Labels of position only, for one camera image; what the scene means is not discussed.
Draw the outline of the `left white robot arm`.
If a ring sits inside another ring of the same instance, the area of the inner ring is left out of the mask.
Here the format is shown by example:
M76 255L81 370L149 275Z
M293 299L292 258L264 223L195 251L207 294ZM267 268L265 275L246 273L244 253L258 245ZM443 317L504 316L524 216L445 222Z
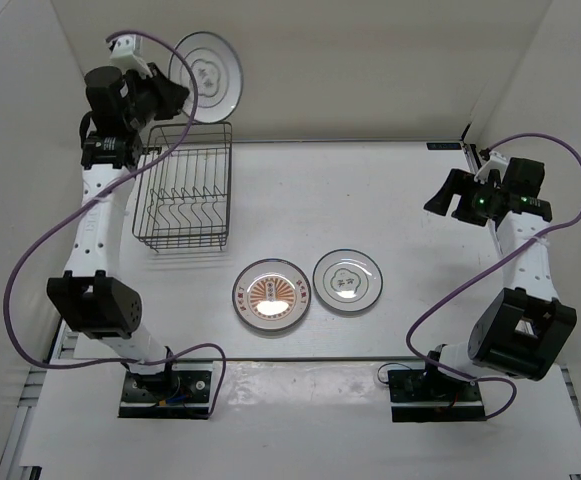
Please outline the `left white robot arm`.
M181 112L189 91L150 63L146 73L98 67L85 77L89 112L80 125L84 213L64 272L47 295L71 330L98 340L123 360L158 400L176 395L180 377L162 360L168 350L142 326L140 294L120 279L121 236L142 155L141 130Z

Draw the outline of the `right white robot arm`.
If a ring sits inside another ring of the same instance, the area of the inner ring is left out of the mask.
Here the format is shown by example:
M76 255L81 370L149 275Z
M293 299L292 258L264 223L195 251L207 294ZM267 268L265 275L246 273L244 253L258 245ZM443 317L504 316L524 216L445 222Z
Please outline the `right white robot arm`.
M437 215L477 226L493 224L503 261L503 287L474 325L468 341L440 345L438 362L419 375L419 387L440 400L457 381L495 372L512 378L544 378L574 330L577 314L564 305L553 285L548 242L543 236L552 220L551 205L540 199L543 163L492 155L477 173L450 171L424 206Z

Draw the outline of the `white plate black lettering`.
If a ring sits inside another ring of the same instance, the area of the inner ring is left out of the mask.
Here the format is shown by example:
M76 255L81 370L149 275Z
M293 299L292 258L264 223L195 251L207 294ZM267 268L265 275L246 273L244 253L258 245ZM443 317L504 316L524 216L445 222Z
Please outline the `white plate black lettering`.
M354 249L335 249L323 255L313 269L312 283L319 302L344 316L371 310L384 287L379 265Z

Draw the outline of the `orange sunburst pattern plate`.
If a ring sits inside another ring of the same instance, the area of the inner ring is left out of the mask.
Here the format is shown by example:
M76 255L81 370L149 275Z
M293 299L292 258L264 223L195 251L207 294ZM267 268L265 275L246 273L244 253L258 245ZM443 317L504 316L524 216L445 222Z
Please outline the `orange sunburst pattern plate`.
M251 263L236 277L231 300L238 319L262 334L295 328L306 317L312 289L305 273L284 259Z

